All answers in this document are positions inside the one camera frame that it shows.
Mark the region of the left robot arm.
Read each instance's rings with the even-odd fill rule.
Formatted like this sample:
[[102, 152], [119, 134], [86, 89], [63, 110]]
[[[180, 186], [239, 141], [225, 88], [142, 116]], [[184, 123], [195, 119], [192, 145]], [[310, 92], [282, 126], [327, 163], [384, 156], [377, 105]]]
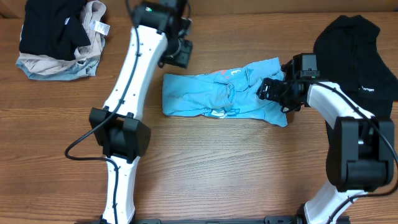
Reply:
[[151, 131], [142, 122], [144, 101], [157, 67], [187, 68], [192, 41], [188, 1], [143, 1], [129, 9], [132, 19], [127, 55], [118, 80], [101, 109], [92, 108], [89, 121], [103, 148], [108, 172], [106, 206], [99, 223], [134, 223], [134, 185], [140, 158]]

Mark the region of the light blue printed t-shirt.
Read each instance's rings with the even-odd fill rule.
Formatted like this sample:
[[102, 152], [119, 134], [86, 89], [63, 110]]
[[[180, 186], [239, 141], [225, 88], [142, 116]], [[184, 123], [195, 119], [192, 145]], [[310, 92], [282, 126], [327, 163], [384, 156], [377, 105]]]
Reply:
[[162, 111], [167, 116], [259, 119], [285, 127], [281, 105], [257, 96], [265, 78], [284, 79], [277, 57], [213, 73], [165, 74]]

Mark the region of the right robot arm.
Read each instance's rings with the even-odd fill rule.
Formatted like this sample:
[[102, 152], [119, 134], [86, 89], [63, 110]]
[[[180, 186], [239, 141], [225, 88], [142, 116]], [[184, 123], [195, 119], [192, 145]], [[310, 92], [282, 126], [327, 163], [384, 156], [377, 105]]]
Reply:
[[283, 80], [265, 78], [257, 91], [283, 113], [302, 106], [316, 109], [328, 128], [327, 180], [296, 215], [267, 216], [265, 223], [349, 223], [344, 211], [359, 198], [380, 197], [397, 167], [394, 123], [377, 117], [350, 99], [339, 84], [321, 76], [315, 54], [299, 54], [281, 66]]

